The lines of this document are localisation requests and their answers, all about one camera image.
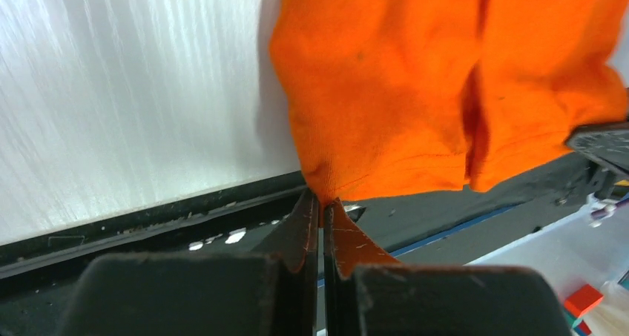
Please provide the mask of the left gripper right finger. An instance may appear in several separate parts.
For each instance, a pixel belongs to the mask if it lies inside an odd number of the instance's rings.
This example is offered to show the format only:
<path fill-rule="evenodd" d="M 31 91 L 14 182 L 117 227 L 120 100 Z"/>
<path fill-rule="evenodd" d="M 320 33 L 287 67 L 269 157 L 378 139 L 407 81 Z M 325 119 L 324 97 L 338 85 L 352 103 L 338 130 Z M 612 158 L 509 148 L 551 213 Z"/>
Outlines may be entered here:
<path fill-rule="evenodd" d="M 363 296 L 356 271 L 401 262 L 386 252 L 347 215 L 336 199 L 323 211 L 323 247 L 328 335 L 362 335 Z"/>

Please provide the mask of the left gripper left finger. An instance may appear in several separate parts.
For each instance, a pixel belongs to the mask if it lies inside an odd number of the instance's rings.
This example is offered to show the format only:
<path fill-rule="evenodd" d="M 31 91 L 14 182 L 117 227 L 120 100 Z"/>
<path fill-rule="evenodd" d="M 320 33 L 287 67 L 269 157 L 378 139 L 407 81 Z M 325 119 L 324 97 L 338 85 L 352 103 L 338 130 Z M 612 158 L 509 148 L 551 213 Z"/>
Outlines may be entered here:
<path fill-rule="evenodd" d="M 291 213 L 259 243 L 265 277 L 261 335 L 315 335 L 320 204 L 306 189 Z"/>

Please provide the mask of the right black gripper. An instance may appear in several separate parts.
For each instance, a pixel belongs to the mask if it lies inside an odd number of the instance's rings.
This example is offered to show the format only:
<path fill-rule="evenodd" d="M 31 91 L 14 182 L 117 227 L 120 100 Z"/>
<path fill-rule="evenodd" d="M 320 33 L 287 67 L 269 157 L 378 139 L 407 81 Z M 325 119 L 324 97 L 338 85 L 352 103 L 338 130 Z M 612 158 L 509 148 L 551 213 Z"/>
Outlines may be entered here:
<path fill-rule="evenodd" d="M 579 126 L 565 145 L 615 174 L 628 176 L 628 121 Z"/>

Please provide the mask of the orange t-shirt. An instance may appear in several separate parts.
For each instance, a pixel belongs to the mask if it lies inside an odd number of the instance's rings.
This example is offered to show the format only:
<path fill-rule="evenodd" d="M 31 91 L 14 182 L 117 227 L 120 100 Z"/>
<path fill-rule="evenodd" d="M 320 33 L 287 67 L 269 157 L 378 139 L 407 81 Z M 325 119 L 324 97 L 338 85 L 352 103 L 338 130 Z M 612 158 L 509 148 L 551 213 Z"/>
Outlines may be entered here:
<path fill-rule="evenodd" d="M 495 185 L 621 122 L 628 0 L 281 0 L 270 41 L 323 204 Z"/>

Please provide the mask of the red block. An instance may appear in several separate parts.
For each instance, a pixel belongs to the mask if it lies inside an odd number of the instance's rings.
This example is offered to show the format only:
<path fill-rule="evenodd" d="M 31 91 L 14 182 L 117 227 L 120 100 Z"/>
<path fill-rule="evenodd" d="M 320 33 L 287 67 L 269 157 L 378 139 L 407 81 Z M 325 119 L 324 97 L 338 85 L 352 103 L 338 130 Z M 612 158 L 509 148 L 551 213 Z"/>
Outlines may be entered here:
<path fill-rule="evenodd" d="M 572 293 L 563 303 L 564 309 L 574 318 L 581 318 L 598 306 L 604 295 L 590 284 L 584 284 Z"/>

